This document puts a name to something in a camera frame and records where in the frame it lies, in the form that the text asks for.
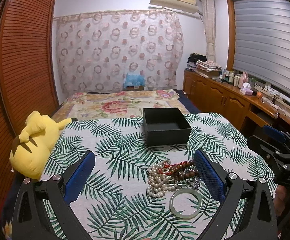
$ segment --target window frame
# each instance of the window frame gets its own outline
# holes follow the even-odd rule
[[[234,2],[227,0],[228,5],[228,18],[229,18],[229,40],[228,40],[228,57],[227,57],[227,70],[232,71],[234,66],[235,57],[235,43],[236,43],[236,21]]]

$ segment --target metal screw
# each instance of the metal screw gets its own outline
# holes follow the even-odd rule
[[[262,184],[265,184],[266,183],[266,179],[263,178],[263,177],[260,177],[259,178],[259,182],[262,183]]]
[[[59,180],[61,178],[61,175],[60,174],[55,174],[53,176],[53,180]]]
[[[25,178],[25,179],[23,180],[23,183],[24,183],[24,184],[29,184],[29,182],[30,182],[30,178]]]
[[[237,179],[237,175],[235,173],[229,173],[228,175],[231,179]]]

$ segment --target wooden wardrobe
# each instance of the wooden wardrobe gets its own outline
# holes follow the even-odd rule
[[[13,180],[12,140],[33,110],[51,115],[58,107],[51,55],[54,3],[0,3],[0,208]]]

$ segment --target blue gripper pad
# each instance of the blue gripper pad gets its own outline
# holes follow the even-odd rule
[[[77,200],[94,166],[95,155],[92,151],[89,151],[65,186],[64,200],[68,205]]]
[[[224,183],[214,168],[200,150],[195,152],[193,160],[213,199],[222,203],[225,200]]]
[[[281,131],[278,131],[277,129],[272,128],[269,125],[264,125],[263,131],[265,134],[267,134],[270,138],[274,139],[275,141],[280,142],[280,143],[286,143],[286,137]]]

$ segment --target stack of clothes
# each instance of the stack of clothes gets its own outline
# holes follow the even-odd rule
[[[197,69],[197,66],[196,66],[197,61],[205,62],[207,61],[207,58],[206,56],[196,54],[196,53],[190,54],[190,57],[188,58],[188,61],[187,61],[186,70],[195,72]]]
[[[197,67],[202,69],[202,70],[205,70],[207,72],[210,72],[210,71],[221,71],[222,70],[221,65],[218,65],[216,62],[211,61],[211,60],[207,60],[205,62],[203,62],[201,60],[198,60],[197,61]]]

